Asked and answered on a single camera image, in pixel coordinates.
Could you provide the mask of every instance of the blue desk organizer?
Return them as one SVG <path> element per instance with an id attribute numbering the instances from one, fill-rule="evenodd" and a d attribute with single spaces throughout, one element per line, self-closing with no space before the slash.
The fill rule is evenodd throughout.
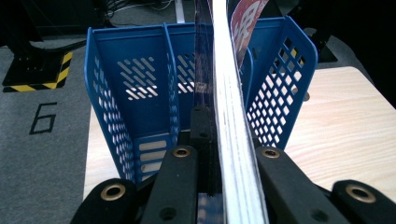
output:
<path id="1" fill-rule="evenodd" d="M 194 23 L 89 29 L 85 82 L 121 178 L 141 182 L 190 128 Z M 289 17 L 258 20 L 241 74 L 247 120 L 264 146 L 284 149 L 317 66 Z"/>

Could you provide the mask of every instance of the striped warning tape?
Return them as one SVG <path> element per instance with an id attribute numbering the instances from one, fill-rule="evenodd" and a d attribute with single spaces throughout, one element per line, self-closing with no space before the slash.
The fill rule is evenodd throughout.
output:
<path id="1" fill-rule="evenodd" d="M 73 57 L 72 52 L 67 52 L 62 60 L 60 73 L 54 82 L 48 83 L 36 83 L 27 85 L 13 85 L 3 88 L 3 92 L 15 92 L 15 91 L 42 91 L 42 90 L 54 90 L 64 86 L 67 75 L 69 73 L 70 63 Z"/>

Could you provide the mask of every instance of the light wooden table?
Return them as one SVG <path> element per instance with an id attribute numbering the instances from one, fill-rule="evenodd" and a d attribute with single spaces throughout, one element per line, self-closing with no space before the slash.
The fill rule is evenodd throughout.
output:
<path id="1" fill-rule="evenodd" d="M 325 189 L 338 180 L 368 184 L 396 202 L 396 110 L 353 67 L 317 70 L 285 151 Z M 84 198 L 119 177 L 92 111 Z"/>

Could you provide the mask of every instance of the black robotic clamp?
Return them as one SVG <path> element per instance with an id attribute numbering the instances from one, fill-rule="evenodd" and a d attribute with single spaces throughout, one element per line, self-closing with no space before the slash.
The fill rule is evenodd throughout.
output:
<path id="1" fill-rule="evenodd" d="M 216 181 L 221 180 L 219 158 L 208 153 L 209 149 L 216 151 L 216 142 L 211 140 L 207 116 L 205 107 L 195 107 L 191 130 L 180 133 L 178 145 L 165 153 L 156 175 L 137 185 L 117 178 L 99 184 L 71 224 L 185 224 L 198 223 L 198 218 L 199 223 L 218 223 L 198 214 L 202 210 L 198 209 L 198 193 L 221 194 L 221 182 Z M 283 150 L 263 147 L 257 137 L 253 143 L 270 223 L 396 222 L 396 204 L 377 189 L 343 180 L 328 191 L 312 183 Z"/>

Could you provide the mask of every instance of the gray carpet floor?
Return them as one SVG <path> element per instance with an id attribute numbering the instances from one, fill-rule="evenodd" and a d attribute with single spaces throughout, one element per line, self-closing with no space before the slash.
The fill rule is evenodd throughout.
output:
<path id="1" fill-rule="evenodd" d="M 193 1 L 183 4 L 185 20 L 193 21 Z M 174 4 L 160 11 L 125 8 L 116 12 L 111 22 L 116 26 L 174 23 Z M 33 45 L 52 49 L 84 38 L 57 36 Z M 320 63 L 318 68 L 354 66 L 369 78 L 343 42 L 332 37 L 328 48 L 338 61 Z M 60 89 L 0 92 L 0 224 L 69 223 L 82 202 L 91 109 L 84 85 L 84 54 L 85 47 L 73 50 L 68 77 Z M 0 79 L 4 79 L 12 59 L 7 47 L 0 48 Z M 52 115 L 53 128 L 31 134 L 40 105 L 39 116 Z M 50 119 L 41 119 L 35 130 L 49 125 Z"/>

